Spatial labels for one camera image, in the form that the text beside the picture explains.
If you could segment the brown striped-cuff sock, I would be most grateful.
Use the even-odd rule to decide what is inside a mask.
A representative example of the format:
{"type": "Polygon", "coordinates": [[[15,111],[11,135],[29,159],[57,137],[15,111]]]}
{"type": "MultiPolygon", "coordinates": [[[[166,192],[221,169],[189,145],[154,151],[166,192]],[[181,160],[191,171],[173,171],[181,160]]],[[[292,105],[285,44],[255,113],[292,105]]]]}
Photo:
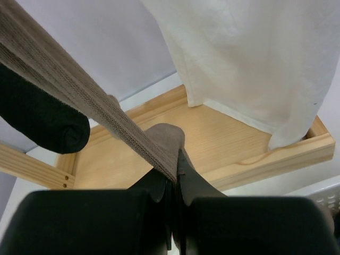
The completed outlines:
{"type": "Polygon", "coordinates": [[[1,62],[104,126],[169,180],[177,181],[178,154],[185,143],[182,129],[166,123],[140,129],[16,1],[1,1],[1,62]]]}

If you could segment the black sock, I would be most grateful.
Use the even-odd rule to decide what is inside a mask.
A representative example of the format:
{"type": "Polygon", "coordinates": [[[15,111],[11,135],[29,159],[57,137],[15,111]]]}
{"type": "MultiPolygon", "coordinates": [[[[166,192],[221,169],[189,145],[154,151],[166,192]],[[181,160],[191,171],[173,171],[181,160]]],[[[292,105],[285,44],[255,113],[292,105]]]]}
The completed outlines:
{"type": "Polygon", "coordinates": [[[1,117],[38,146],[58,154],[85,147],[88,118],[1,65],[1,117]]]}

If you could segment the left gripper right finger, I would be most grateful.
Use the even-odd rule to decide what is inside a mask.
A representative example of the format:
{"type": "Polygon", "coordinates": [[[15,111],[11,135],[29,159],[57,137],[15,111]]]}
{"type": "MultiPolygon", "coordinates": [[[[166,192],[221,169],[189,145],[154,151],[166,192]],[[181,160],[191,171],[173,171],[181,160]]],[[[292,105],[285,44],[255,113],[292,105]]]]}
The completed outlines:
{"type": "Polygon", "coordinates": [[[228,197],[183,151],[177,161],[176,245],[180,254],[335,254],[317,205],[304,197],[228,197]]]}

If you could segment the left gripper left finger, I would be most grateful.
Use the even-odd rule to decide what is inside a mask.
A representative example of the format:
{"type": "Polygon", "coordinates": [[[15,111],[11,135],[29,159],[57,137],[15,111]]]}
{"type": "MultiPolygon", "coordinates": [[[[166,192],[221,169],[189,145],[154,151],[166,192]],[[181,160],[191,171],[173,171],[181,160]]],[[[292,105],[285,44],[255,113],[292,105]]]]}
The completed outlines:
{"type": "Polygon", "coordinates": [[[30,193],[5,232],[5,253],[166,254],[171,196],[156,170],[125,190],[30,193]]]}

